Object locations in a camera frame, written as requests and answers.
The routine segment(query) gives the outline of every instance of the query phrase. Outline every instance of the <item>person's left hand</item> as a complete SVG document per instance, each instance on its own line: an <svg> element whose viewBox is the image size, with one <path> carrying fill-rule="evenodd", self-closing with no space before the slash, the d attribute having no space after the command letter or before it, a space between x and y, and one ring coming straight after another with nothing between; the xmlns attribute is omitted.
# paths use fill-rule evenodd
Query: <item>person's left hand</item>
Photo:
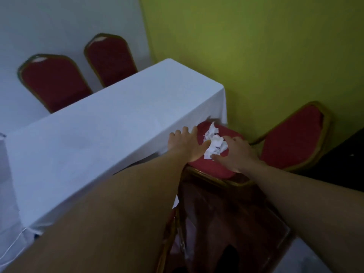
<svg viewBox="0 0 364 273"><path fill-rule="evenodd" d="M198 145L197 142L197 126L194 126L192 132L188 132L188 127L176 130L175 133L169 134L168 150L182 151L186 154L188 162L193 162L200 158L211 144L210 140L203 142L202 145Z"/></svg>

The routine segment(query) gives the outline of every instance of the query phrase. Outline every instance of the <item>white tablecloth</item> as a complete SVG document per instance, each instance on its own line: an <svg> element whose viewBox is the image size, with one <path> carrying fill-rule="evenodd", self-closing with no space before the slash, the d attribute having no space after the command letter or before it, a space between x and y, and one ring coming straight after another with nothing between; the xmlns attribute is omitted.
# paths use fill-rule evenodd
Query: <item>white tablecloth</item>
<svg viewBox="0 0 364 273"><path fill-rule="evenodd" d="M41 233L98 181L207 118L227 122L223 85L166 59L8 134L21 222Z"/></svg>

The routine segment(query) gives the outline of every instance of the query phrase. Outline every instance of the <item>person's right hand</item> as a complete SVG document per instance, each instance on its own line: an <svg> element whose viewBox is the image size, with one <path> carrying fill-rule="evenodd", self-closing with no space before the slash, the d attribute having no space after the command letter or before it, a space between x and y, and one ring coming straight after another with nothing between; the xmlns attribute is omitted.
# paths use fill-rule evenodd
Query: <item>person's right hand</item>
<svg viewBox="0 0 364 273"><path fill-rule="evenodd" d="M211 155L212 160L220 163L231 171L243 174L252 166L263 163L259 160L256 151L241 137L231 138L229 136L224 136L224 139L228 143L229 154L226 157L213 154Z"/></svg>

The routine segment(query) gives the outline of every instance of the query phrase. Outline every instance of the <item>red seat cushion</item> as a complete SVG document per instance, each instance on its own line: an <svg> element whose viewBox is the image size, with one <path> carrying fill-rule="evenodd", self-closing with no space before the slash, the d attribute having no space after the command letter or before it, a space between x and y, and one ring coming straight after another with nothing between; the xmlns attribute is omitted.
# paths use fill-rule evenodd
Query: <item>red seat cushion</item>
<svg viewBox="0 0 364 273"><path fill-rule="evenodd" d="M197 141L198 144L203 143L203 138L205 136L205 133L209 129L211 125L211 122L202 122L200 123L197 133ZM234 130L231 130L227 127L215 124L215 127L219 128L219 136L230 136L230 137L242 137L238 132L235 132ZM225 150L221 153L221 156L227 156L229 154L229 149ZM189 163L190 166L194 167L195 169L198 169L199 171L202 171L203 173L206 173L212 177L218 178L218 179L230 179L235 175L235 172L232 172L222 166L221 164L214 162L213 160L204 159L203 156L197 159L194 162Z"/></svg>
<svg viewBox="0 0 364 273"><path fill-rule="evenodd" d="M319 141L323 115L310 105L273 129L265 138L261 160L285 169L311 157Z"/></svg>
<svg viewBox="0 0 364 273"><path fill-rule="evenodd" d="M92 94L73 61L67 57L38 57L20 72L22 80L50 112Z"/></svg>
<svg viewBox="0 0 364 273"><path fill-rule="evenodd" d="M105 87L138 72L128 44L121 37L100 35L89 43L85 55Z"/></svg>

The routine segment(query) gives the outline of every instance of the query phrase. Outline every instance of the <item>white wall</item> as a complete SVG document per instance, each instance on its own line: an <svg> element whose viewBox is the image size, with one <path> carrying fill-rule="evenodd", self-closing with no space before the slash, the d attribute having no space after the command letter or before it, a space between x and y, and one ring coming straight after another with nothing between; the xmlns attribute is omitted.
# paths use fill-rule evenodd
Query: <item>white wall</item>
<svg viewBox="0 0 364 273"><path fill-rule="evenodd" d="M69 56L91 89L102 89L83 55L100 32L122 36L139 71L152 64L138 0L1 0L0 132L49 114L17 78L17 69L33 54Z"/></svg>

